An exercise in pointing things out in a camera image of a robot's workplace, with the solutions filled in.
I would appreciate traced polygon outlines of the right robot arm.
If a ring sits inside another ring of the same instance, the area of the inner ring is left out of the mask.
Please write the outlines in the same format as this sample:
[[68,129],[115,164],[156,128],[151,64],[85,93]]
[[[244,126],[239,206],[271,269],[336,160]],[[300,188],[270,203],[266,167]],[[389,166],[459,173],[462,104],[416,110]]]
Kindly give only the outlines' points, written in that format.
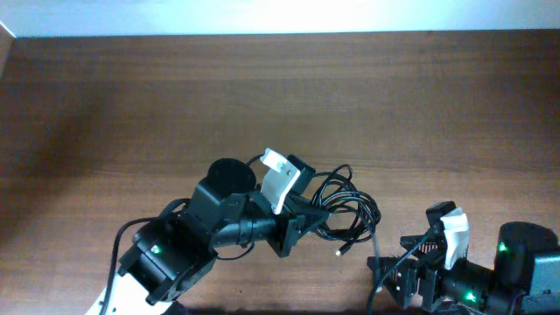
[[445,268],[450,249],[443,230],[404,236],[403,257],[367,259],[374,287],[385,288],[397,305],[419,295],[423,314],[557,314],[559,239],[549,228],[525,221],[500,227],[494,266],[465,258]]

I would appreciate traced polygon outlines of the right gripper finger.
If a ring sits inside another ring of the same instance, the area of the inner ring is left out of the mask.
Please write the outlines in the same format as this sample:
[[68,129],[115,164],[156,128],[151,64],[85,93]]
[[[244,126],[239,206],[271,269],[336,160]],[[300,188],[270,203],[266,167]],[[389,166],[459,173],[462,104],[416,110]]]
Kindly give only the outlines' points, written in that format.
[[406,256],[423,258],[424,256],[441,257],[445,255],[445,239],[434,235],[408,235],[400,238],[400,245]]
[[380,257],[370,256],[367,259],[367,266],[374,273],[374,280],[383,277],[384,287],[396,304],[405,309],[412,302],[412,297],[417,293],[418,289],[418,267],[415,259],[407,258],[397,267],[397,257]]

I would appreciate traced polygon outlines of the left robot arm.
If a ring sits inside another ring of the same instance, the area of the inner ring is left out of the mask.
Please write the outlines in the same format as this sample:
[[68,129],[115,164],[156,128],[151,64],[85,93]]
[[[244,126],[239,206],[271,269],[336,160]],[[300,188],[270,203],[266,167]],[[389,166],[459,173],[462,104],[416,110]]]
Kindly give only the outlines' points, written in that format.
[[189,199],[175,199],[139,220],[132,246],[112,253],[108,284],[91,314],[166,314],[219,260],[217,249],[266,241],[281,258],[329,213],[303,197],[316,171],[290,155],[262,183],[250,165],[214,161]]

